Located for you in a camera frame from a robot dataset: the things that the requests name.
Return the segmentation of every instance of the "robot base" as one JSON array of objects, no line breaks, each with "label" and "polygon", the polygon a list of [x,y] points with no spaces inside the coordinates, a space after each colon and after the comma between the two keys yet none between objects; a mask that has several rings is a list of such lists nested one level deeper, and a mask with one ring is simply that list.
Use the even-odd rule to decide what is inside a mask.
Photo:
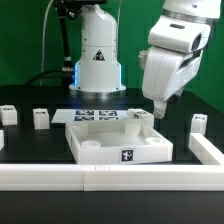
[{"label": "robot base", "polygon": [[74,86],[69,87],[70,95],[78,96],[81,98],[94,99],[94,100],[110,100],[115,97],[124,96],[126,94],[126,87],[121,86],[120,90],[111,92],[87,92],[77,89]]}]

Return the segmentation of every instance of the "black logo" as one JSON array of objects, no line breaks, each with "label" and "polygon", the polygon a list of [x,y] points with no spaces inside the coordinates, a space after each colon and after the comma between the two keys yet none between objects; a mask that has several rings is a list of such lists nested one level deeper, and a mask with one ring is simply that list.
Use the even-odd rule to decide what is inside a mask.
[{"label": "black logo", "polygon": [[134,150],[122,150],[121,151],[121,162],[132,162],[134,159]]},{"label": "black logo", "polygon": [[137,114],[147,114],[145,111],[138,111]]},{"label": "black logo", "polygon": [[101,50],[99,50],[95,57],[93,58],[94,61],[105,61],[105,58],[103,56],[103,53],[101,52]]},{"label": "black logo", "polygon": [[204,117],[195,117],[195,120],[205,120]]},{"label": "black logo", "polygon": [[94,117],[76,116],[75,121],[94,121]]},{"label": "black logo", "polygon": [[3,108],[3,110],[13,110],[13,108]]},{"label": "black logo", "polygon": [[76,115],[86,116],[86,115],[94,115],[94,110],[77,110]]},{"label": "black logo", "polygon": [[116,110],[101,110],[99,112],[100,116],[117,116]]},{"label": "black logo", "polygon": [[46,114],[44,111],[36,112],[36,114]]}]

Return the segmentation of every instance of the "black table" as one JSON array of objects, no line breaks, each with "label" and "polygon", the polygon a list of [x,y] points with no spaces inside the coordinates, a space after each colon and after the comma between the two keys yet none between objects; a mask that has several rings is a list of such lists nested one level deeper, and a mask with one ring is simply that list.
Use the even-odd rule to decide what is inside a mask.
[{"label": "black table", "polygon": [[[60,87],[6,86],[0,105],[14,105],[17,126],[2,127],[5,146],[1,163],[74,164],[64,137],[64,125],[35,131],[33,109],[153,111],[140,90],[110,101],[79,99]],[[224,151],[224,116],[190,92],[178,106],[169,105],[155,129],[174,143],[172,164],[200,164],[187,147],[194,113],[208,115],[206,137]],[[224,192],[0,192],[2,223],[223,223]]]}]

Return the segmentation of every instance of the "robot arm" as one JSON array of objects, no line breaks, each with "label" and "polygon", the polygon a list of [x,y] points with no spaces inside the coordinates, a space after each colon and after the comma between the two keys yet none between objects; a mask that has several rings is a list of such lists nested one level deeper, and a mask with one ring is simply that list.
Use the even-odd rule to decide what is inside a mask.
[{"label": "robot arm", "polygon": [[[55,0],[64,46],[64,66],[74,74],[70,93],[91,99],[110,99],[125,92],[117,61],[117,23],[98,4],[107,0]],[[65,17],[82,17],[82,55],[72,69]]]},{"label": "robot arm", "polygon": [[149,33],[153,46],[140,52],[143,95],[154,101],[156,118],[164,117],[167,102],[180,98],[196,76],[220,5],[221,0],[165,0],[163,15]]}]

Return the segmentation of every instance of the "black and white pattern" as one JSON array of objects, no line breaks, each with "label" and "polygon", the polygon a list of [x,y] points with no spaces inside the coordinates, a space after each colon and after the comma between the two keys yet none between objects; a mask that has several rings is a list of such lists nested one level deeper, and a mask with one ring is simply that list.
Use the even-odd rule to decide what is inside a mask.
[{"label": "black and white pattern", "polygon": [[134,150],[121,150],[121,162],[132,162],[134,160]]},{"label": "black and white pattern", "polygon": [[76,115],[80,116],[94,116],[94,110],[77,110]]},{"label": "black and white pattern", "polygon": [[94,117],[91,117],[91,116],[76,116],[74,121],[94,121]]},{"label": "black and white pattern", "polygon": [[100,110],[99,115],[100,116],[116,117],[117,116],[117,111],[116,110]]}]

